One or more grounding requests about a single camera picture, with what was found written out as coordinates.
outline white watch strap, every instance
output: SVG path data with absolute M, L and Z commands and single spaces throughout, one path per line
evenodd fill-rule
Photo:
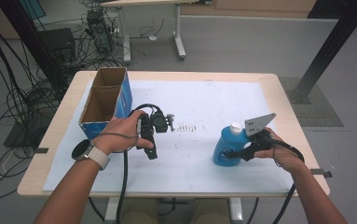
M 97 163 L 100 164 L 102 167 L 100 170 L 105 169 L 106 164 L 109 162 L 109 157 L 105 155 L 101 150 L 99 150 L 97 147 L 94 147 L 90 153 L 89 153 L 89 158 L 92 160 L 96 161 Z

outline blue spray bottle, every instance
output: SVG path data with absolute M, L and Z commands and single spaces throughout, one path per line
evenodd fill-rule
M 225 127 L 221 132 L 221 137 L 216 144 L 213 152 L 213 162 L 221 166 L 234 166 L 239 164 L 241 158 L 228 159 L 224 152 L 240 151 L 245 144 L 249 142 L 245 130 L 241 128 L 239 123 L 232 123 Z

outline white paper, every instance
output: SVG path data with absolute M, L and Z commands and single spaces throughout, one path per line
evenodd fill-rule
M 53 160 L 44 190 L 54 190 L 73 165 L 71 152 L 86 138 L 78 125 L 89 94 L 88 84 Z M 213 150 L 222 129 L 231 122 L 244 127 L 246 119 L 269 114 L 260 84 L 215 81 L 131 81 L 132 108 L 142 104 L 174 114 L 175 132 L 155 133 L 156 160 L 143 150 L 129 152 L 127 192 L 138 195 L 240 196 L 286 193 L 293 181 L 273 160 L 241 161 L 238 166 L 213 163 Z M 271 122 L 269 127 L 275 130 Z M 123 179 L 123 155 L 111 154 L 99 172 L 92 191 L 119 193 Z

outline right hand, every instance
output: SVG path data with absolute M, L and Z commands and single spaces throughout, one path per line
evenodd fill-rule
M 144 114 L 143 110 L 135 110 L 128 118 L 118 119 L 116 117 L 111 118 L 103 133 L 100 134 L 93 140 L 94 146 L 99 150 L 109 155 L 112 152 L 122 151 L 129 147 L 145 147 L 152 148 L 154 145 L 150 141 L 138 138 L 125 138 L 122 136 L 117 136 L 108 133 L 119 133 L 126 136 L 136 136 L 137 135 L 137 121 L 138 118 Z
M 275 134 L 270 128 L 265 128 L 269 131 L 272 137 L 276 140 L 283 141 L 277 134 Z M 301 161 L 296 154 L 289 150 L 288 148 L 274 145 L 268 150 L 257 151 L 254 154 L 255 158 L 271 158 L 274 159 L 284 170 L 289 173 L 294 172 L 295 170 L 301 168 L 304 162 Z

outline cardboard box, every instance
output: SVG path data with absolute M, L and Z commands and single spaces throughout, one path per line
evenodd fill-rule
M 93 139 L 113 116 L 127 118 L 131 112 L 131 103 L 127 69 L 100 68 L 91 85 L 79 126 L 88 139 Z

